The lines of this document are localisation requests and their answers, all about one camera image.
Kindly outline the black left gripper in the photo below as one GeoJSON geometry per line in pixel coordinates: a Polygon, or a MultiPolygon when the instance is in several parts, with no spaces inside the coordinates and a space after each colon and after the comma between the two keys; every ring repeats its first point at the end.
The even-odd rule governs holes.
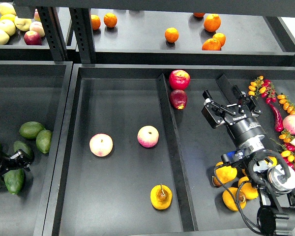
{"type": "Polygon", "coordinates": [[[0,150],[0,188],[5,187],[3,176],[8,171],[24,169],[29,172],[33,162],[34,156],[28,155],[22,149],[18,149],[12,156],[8,156],[0,150]]]}

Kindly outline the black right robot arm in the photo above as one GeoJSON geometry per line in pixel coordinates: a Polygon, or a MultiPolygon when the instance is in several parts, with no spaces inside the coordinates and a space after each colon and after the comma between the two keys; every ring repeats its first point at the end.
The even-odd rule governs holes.
{"type": "Polygon", "coordinates": [[[295,204],[281,206],[278,197],[292,194],[295,190],[295,171],[286,163],[281,154],[267,149],[262,143],[266,133],[257,117],[262,113],[256,99],[231,87],[234,103],[221,105],[213,100],[208,90],[202,114],[212,128],[225,125],[236,149],[221,155],[222,163],[214,167],[214,178],[224,186],[217,170],[223,167],[241,167],[248,176],[248,182],[256,187],[260,208],[257,224],[242,219],[246,226],[263,236],[295,235],[295,204]]]}

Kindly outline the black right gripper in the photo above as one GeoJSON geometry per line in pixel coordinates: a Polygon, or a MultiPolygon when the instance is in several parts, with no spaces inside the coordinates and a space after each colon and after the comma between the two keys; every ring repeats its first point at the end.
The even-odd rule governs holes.
{"type": "Polygon", "coordinates": [[[266,133],[256,117],[252,117],[262,113],[255,97],[242,92],[237,85],[233,85],[232,92],[237,99],[239,116],[235,116],[236,112],[229,107],[215,102],[207,89],[203,92],[202,115],[213,129],[225,124],[235,145],[242,145],[251,138],[262,140],[266,133]]]}

